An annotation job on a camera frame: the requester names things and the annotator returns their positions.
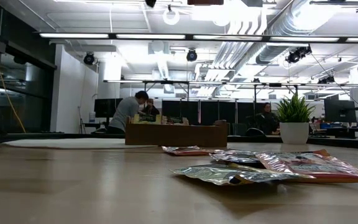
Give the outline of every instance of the round white rug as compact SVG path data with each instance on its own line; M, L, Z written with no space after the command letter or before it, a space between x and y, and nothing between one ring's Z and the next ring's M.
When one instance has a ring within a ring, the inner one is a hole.
M133 149L156 146L127 146L125 139L24 139L4 142L13 147L48 148L48 149Z

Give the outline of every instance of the chip bag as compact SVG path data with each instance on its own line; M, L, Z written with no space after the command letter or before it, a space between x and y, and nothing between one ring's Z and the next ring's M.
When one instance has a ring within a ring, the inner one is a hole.
M332 156L315 153L261 153L256 155L268 170L312 175L315 179L298 182L355 183L358 168Z
M164 152L176 156L207 156L209 153L222 152L222 150L202 149L198 146L190 147L167 147L162 146Z
M184 167L171 170L175 174L185 175L190 178L200 179L216 185L243 185L271 180L285 179L313 179L304 174L276 172L265 169L256 169L237 164L208 164L201 166Z
M228 150L221 151L220 153L210 154L210 156L216 161L224 161L224 162L235 162L238 164L252 164L252 163L260 163L260 160L256 157L256 155L261 152L254 151L243 151L243 150ZM291 154L302 154L306 152L288 152ZM322 156L330 156L329 153L325 150L311 151L309 153L320 154Z

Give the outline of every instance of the table surface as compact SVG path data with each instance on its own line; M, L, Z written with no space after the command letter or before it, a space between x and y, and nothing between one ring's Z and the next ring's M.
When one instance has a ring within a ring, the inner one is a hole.
M253 151L325 148L358 166L358 149L230 143ZM358 184L220 187L169 169L208 164L159 148L21 149L0 146L0 223L358 223Z

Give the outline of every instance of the green plant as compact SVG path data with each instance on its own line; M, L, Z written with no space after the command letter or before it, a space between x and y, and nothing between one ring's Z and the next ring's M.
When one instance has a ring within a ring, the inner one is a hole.
M282 99L278 106L278 119L283 123L305 123L309 121L314 106L306 104L305 98L299 99L298 94L294 94L291 99Z

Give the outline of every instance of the person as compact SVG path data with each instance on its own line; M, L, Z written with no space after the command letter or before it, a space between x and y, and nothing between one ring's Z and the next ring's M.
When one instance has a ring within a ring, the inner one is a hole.
M123 99L118 104L117 110L109 123L107 133L125 134L127 118L133 118L138 113L139 105L143 105L148 99L149 95L146 91L139 91L135 96Z
M278 128L278 119L272 113L272 105L270 103L265 103L263 111L261 114L258 114L257 117L260 130L265 134L273 134Z
M142 110L143 114L147 114L147 115L159 115L160 112L158 111L158 109L154 106L154 100L153 99L148 99L147 100L147 106Z

